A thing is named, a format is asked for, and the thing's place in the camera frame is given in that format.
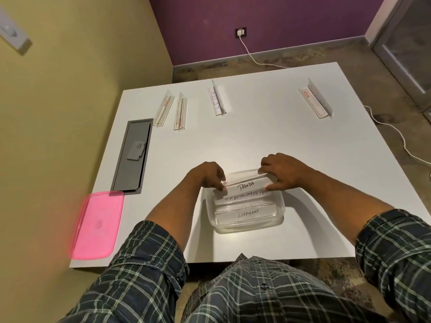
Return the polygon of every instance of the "shirt sleeve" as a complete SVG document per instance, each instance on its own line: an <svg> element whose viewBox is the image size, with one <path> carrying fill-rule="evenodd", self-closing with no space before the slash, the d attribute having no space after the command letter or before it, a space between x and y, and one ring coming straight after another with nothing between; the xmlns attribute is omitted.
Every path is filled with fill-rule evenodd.
<svg viewBox="0 0 431 323"><path fill-rule="evenodd" d="M157 224L142 221L60 322L174 322L188 273L175 239Z"/></svg>
<svg viewBox="0 0 431 323"><path fill-rule="evenodd" d="M410 322L431 321L431 227L404 210L373 217L358 235L356 260L386 303Z"/></svg>

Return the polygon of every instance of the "pink plastic lid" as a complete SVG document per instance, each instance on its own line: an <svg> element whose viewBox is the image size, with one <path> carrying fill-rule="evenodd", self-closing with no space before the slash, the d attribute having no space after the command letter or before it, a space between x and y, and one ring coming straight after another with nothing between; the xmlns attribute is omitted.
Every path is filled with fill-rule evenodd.
<svg viewBox="0 0 431 323"><path fill-rule="evenodd" d="M123 192L95 192L86 197L73 236L72 259L96 260L111 255L123 203Z"/></svg>

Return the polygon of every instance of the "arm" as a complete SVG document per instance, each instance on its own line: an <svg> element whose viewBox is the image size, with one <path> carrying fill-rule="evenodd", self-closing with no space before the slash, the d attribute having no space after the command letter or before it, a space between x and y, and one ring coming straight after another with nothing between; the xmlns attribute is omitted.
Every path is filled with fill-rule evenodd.
<svg viewBox="0 0 431 323"><path fill-rule="evenodd" d="M62 323L174 322L188 266L183 250L202 187L223 189L223 170L205 162L139 222L107 269Z"/></svg>
<svg viewBox="0 0 431 323"><path fill-rule="evenodd" d="M267 190L305 189L339 231L356 245L356 260L386 303L410 322L431 320L431 227L420 218L364 194L278 153L261 172L277 182Z"/></svg>
<svg viewBox="0 0 431 323"><path fill-rule="evenodd" d="M185 250L190 237L193 211L201 187L225 188L223 169L215 162L204 162L190 170L185 178L154 209L146 220L157 223L170 233Z"/></svg>
<svg viewBox="0 0 431 323"><path fill-rule="evenodd" d="M277 182L267 190L301 187L323 207L337 229L355 244L369 219L393 207L345 183L316 171L294 157L277 153L264 157L260 172L271 173Z"/></svg>

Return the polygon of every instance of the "door frame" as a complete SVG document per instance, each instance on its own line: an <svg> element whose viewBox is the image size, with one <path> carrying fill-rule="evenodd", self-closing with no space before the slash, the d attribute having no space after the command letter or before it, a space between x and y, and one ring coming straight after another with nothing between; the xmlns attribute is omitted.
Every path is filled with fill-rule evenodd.
<svg viewBox="0 0 431 323"><path fill-rule="evenodd" d="M424 91L415 79L408 73L402 64L389 52L385 43L391 37L391 33L404 17L414 0L399 0L396 10L389 19L387 25L376 39L373 50L383 61L392 75L400 82L410 97L417 103L419 109L431 121L431 90Z"/></svg>

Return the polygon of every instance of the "white table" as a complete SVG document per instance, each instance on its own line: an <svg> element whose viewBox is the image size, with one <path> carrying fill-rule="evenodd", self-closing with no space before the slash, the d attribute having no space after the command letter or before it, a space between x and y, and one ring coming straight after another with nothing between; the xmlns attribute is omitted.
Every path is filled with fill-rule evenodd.
<svg viewBox="0 0 431 323"><path fill-rule="evenodd" d="M318 119L298 88L311 78L333 109ZM154 127L142 193L126 195L114 252L99 260L72 260L71 267L107 266L136 223L194 166L216 161L225 173L258 168L262 157L282 152L404 208L431 223L431 217L369 118L337 63L217 78L230 111L216 117L207 88L211 80L123 92L93 192L110 190L129 120L153 118L169 89L189 98L186 129L174 131L176 101L163 127ZM202 192L185 250L188 263L354 256L354 248L303 190L284 193L281 225L218 234L202 208Z"/></svg>

